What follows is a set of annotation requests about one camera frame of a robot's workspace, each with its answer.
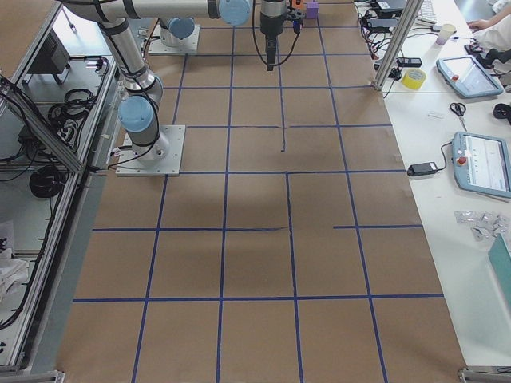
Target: screen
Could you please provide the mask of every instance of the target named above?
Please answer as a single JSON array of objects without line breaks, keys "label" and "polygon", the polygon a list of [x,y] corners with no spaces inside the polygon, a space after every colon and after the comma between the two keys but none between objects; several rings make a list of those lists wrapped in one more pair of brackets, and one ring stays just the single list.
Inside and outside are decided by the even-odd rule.
[{"label": "screen", "polygon": [[444,63],[451,72],[450,76],[457,74],[459,78],[456,82],[464,85],[470,93],[487,92],[497,88],[470,57],[444,60]]},{"label": "screen", "polygon": [[469,184],[506,192],[509,190],[505,158],[500,141],[465,136]]}]

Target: blue joint cap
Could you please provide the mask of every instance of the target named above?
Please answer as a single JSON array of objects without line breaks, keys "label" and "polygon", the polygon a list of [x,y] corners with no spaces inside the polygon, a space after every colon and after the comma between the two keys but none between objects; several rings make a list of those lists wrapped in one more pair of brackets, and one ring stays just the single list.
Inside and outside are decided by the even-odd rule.
[{"label": "blue joint cap", "polygon": [[183,40],[189,37],[195,30],[193,18],[171,18],[167,25],[171,34]]},{"label": "blue joint cap", "polygon": [[119,120],[128,132],[140,133],[153,121],[153,107],[142,96],[131,96],[119,105]]},{"label": "blue joint cap", "polygon": [[218,10],[222,19],[231,26],[247,22],[252,11],[250,0],[220,0]]}]

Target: mounting plate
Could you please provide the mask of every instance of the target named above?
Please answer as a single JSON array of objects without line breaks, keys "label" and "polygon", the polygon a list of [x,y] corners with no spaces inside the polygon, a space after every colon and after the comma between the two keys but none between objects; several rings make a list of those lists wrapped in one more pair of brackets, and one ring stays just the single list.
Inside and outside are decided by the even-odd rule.
[{"label": "mounting plate", "polygon": [[[181,167],[184,144],[184,125],[161,125],[161,134],[165,135],[170,142],[167,156],[154,162],[142,163],[139,160],[131,160],[116,168],[118,176],[177,176]],[[123,145],[131,145],[131,140],[126,134]],[[135,157],[131,150],[121,152],[119,162],[130,160]]]},{"label": "mounting plate", "polygon": [[[153,36],[160,36],[161,27],[156,26]],[[193,33],[182,41],[178,46],[166,46],[160,39],[151,41],[149,54],[153,56],[171,56],[183,54],[197,54],[199,46],[200,26],[195,26]]]}]

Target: keyboard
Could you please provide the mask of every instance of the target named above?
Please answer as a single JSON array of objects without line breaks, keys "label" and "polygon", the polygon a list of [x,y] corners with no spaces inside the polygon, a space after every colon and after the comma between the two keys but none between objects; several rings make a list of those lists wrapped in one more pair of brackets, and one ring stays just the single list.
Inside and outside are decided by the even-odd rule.
[{"label": "keyboard", "polygon": [[417,22],[434,26],[437,23],[437,15],[433,9],[433,0],[424,0],[418,11]]}]

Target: small purple block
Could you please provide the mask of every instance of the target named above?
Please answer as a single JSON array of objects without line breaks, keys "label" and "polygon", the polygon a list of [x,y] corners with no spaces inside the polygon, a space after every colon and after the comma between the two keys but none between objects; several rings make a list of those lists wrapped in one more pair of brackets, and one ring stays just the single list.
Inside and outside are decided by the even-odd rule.
[{"label": "small purple block", "polygon": [[314,0],[306,2],[307,8],[305,12],[305,18],[318,18],[319,4]]}]

